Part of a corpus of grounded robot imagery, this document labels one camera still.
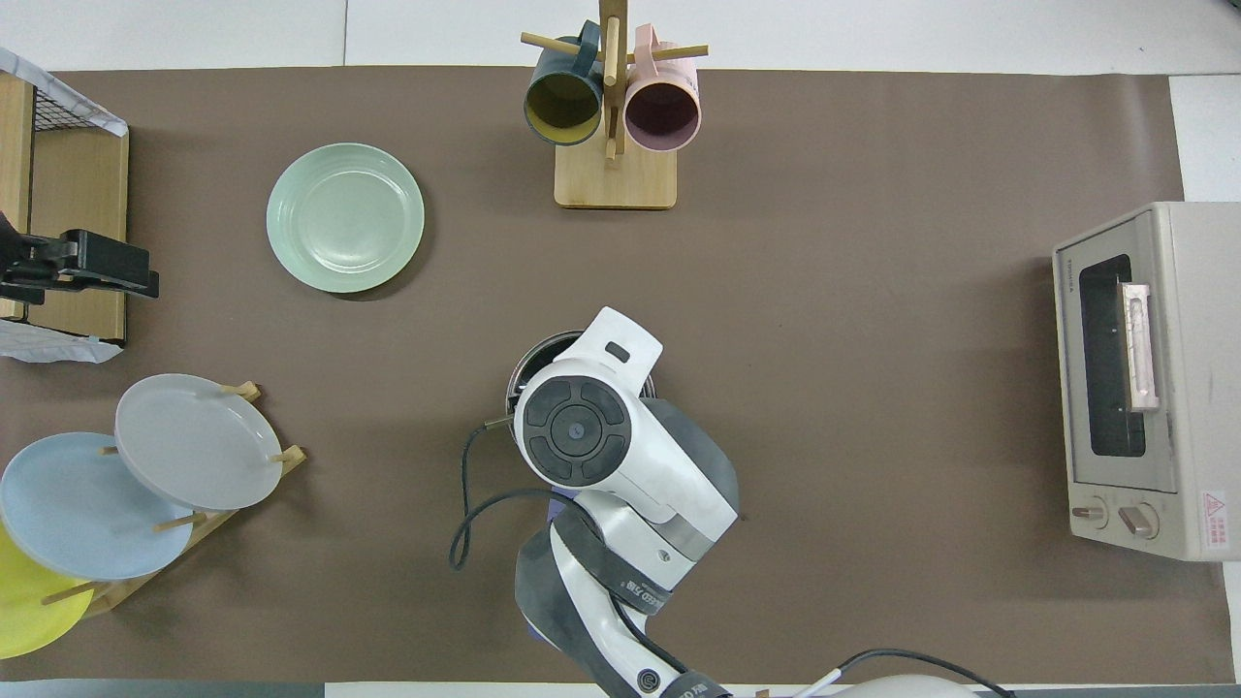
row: yellow plate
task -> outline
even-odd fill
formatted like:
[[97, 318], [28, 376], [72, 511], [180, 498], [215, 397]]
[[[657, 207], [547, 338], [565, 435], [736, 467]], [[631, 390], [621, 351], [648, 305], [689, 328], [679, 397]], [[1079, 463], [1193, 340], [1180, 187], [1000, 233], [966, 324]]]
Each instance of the yellow plate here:
[[43, 596], [84, 580], [41, 566], [14, 545], [0, 525], [0, 659], [34, 652], [65, 635], [91, 605], [93, 591], [43, 606]]

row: red warning triangle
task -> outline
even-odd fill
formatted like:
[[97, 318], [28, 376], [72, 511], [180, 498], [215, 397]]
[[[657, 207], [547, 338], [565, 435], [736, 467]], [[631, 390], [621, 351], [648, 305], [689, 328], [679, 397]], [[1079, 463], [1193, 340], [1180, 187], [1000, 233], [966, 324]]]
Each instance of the red warning triangle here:
[[1206, 492], [1203, 493], [1203, 503], [1206, 504], [1206, 515], [1207, 517], [1214, 517], [1215, 512], [1219, 512], [1220, 509], [1224, 508], [1224, 502], [1220, 502], [1219, 499], [1216, 499], [1215, 497], [1211, 497]]

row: oven handle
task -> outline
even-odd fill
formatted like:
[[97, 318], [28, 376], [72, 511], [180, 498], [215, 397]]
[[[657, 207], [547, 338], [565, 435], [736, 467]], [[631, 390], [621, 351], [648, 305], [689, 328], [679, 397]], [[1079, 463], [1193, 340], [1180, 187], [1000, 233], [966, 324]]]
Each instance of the oven handle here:
[[1124, 324], [1124, 358], [1129, 368], [1127, 407], [1131, 412], [1153, 412], [1159, 409], [1159, 396], [1155, 394], [1154, 353], [1150, 349], [1150, 284], [1118, 286]]

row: plate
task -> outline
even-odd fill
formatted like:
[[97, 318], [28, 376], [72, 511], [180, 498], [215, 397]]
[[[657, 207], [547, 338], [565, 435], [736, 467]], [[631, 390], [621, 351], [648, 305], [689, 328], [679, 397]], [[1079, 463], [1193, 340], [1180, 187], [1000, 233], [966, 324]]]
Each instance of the plate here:
[[66, 576], [119, 581], [164, 569], [190, 529], [151, 527], [191, 512], [134, 479], [102, 433], [58, 433], [22, 448], [0, 476], [0, 517], [14, 543]]
[[267, 201], [276, 258], [334, 293], [396, 276], [422, 241], [422, 191], [392, 155], [361, 143], [316, 148], [293, 161]]
[[164, 498], [206, 512], [256, 504], [283, 466], [276, 432], [253, 405], [184, 374], [145, 378], [117, 405], [117, 450], [129, 472]]
[[7, 659], [55, 641], [82, 620], [93, 591], [42, 605], [45, 596], [72, 589], [86, 580], [57, 574], [21, 551], [0, 527], [0, 659]]

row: toaster oven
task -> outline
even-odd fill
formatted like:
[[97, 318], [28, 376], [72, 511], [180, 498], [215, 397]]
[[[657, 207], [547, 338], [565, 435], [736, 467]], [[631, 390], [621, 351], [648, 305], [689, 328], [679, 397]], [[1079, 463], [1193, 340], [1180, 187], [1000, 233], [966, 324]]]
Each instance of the toaster oven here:
[[1056, 246], [1069, 522], [1241, 559], [1241, 204], [1155, 202]]

